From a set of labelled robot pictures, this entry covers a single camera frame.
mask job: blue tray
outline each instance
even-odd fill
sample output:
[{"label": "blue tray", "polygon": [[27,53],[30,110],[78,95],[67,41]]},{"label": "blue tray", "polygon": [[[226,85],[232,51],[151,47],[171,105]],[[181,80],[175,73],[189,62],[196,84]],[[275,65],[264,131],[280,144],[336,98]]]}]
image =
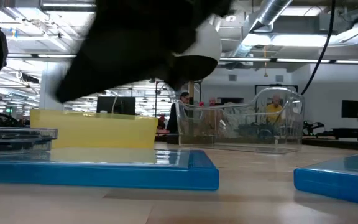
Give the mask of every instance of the blue tray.
[{"label": "blue tray", "polygon": [[298,190],[358,203],[358,155],[298,168]]},{"label": "blue tray", "polygon": [[74,151],[0,155],[0,183],[181,190],[219,187],[219,172],[203,151]]}]

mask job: ceiling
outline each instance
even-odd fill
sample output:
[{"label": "ceiling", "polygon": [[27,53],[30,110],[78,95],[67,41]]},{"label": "ceiling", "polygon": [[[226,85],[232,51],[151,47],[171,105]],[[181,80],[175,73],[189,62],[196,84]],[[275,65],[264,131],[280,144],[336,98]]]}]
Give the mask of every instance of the ceiling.
[{"label": "ceiling", "polygon": [[[41,11],[36,7],[0,7],[0,28],[6,34],[10,54],[75,54],[81,41],[85,38],[87,30],[92,23],[94,13],[81,11],[61,11],[56,4],[92,4],[91,0],[43,0],[42,4],[48,7],[48,11]],[[283,16],[317,16],[322,12],[329,11],[331,1],[319,0],[294,0]],[[340,7],[346,10],[358,9],[358,0],[340,1]],[[219,35],[221,36],[222,52],[224,56],[230,56],[242,42],[242,27],[246,16],[257,11],[261,0],[239,0],[233,5],[236,11],[235,19],[221,20]],[[275,45],[255,46],[250,51],[253,57],[280,57],[280,58],[317,58],[321,51],[320,47],[281,47]],[[358,46],[331,47],[326,52],[326,58],[358,59]],[[253,63],[246,68],[258,70],[265,66],[264,63]],[[269,68],[286,68],[291,71],[296,66],[285,63],[271,63]],[[0,104],[19,105],[21,111],[27,112],[27,108],[35,108],[38,105],[40,84],[23,82],[21,74],[30,75],[41,82],[44,63],[35,60],[8,60],[7,66],[0,74]],[[134,90],[142,90],[138,93],[139,108],[144,109],[144,114],[154,113],[154,98],[152,98],[155,84],[141,82],[132,85]],[[18,94],[5,94],[4,90],[16,91]],[[134,95],[134,92],[119,94]],[[169,104],[168,92],[160,95],[158,99],[158,113],[164,113]],[[78,102],[69,102],[67,108],[86,108],[87,111],[95,110],[97,95],[80,99]]]}]

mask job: stack of cases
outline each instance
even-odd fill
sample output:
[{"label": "stack of cases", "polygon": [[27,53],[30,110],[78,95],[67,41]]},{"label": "stack of cases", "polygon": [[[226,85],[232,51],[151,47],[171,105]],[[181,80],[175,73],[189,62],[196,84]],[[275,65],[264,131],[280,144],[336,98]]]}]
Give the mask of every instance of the stack of cases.
[{"label": "stack of cases", "polygon": [[49,151],[57,129],[0,128],[0,154]]}]

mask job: desk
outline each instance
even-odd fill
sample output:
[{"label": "desk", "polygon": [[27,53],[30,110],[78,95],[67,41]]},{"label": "desk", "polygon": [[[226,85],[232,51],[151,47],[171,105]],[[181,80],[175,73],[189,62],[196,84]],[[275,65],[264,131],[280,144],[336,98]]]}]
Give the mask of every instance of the desk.
[{"label": "desk", "polygon": [[293,186],[296,167],[358,151],[303,146],[300,152],[279,156],[206,152],[220,171],[217,192],[0,185],[0,223],[358,223],[358,204],[298,192]]},{"label": "desk", "polygon": [[358,140],[358,128],[333,128],[333,132],[336,140],[340,138],[357,138]]}]

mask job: man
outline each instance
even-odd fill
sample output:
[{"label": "man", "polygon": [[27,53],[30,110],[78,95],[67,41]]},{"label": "man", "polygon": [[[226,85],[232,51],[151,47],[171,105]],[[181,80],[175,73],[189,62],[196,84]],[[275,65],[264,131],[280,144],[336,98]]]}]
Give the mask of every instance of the man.
[{"label": "man", "polygon": [[[190,100],[190,96],[188,92],[183,92],[180,95],[180,101],[182,101],[184,104],[188,104]],[[176,103],[173,103],[171,106],[171,113],[169,115],[169,121],[167,125],[167,130],[169,130],[170,133],[177,133],[178,132],[178,121],[177,121],[177,106]]]},{"label": "man", "polygon": [[267,121],[270,124],[276,124],[276,123],[281,122],[281,117],[280,117],[281,114],[278,112],[280,112],[283,109],[283,106],[280,105],[280,101],[281,101],[280,96],[274,95],[272,103],[267,105],[267,107],[266,107],[267,113],[277,113],[277,114],[268,114],[267,115]]}]

